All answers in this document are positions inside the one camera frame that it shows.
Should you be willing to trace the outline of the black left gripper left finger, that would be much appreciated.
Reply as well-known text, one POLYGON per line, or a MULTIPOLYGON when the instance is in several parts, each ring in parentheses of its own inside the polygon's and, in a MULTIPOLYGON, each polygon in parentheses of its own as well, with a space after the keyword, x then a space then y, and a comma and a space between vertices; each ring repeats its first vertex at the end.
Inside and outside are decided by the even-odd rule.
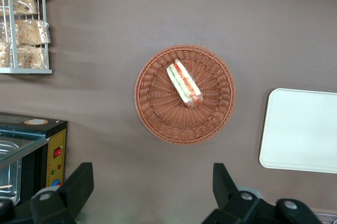
POLYGON ((1 199, 1 223, 76 223, 93 190, 93 164, 83 162, 62 185, 44 188, 19 206, 1 199))

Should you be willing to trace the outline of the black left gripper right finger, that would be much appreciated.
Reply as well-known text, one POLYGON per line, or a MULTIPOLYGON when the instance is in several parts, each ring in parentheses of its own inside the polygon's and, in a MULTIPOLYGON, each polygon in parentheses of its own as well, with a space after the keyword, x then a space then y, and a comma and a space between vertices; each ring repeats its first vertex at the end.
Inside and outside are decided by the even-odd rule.
POLYGON ((213 165, 213 194, 218 205, 204 223, 321 223, 303 202, 282 198, 275 206, 239 190, 225 165, 213 165))

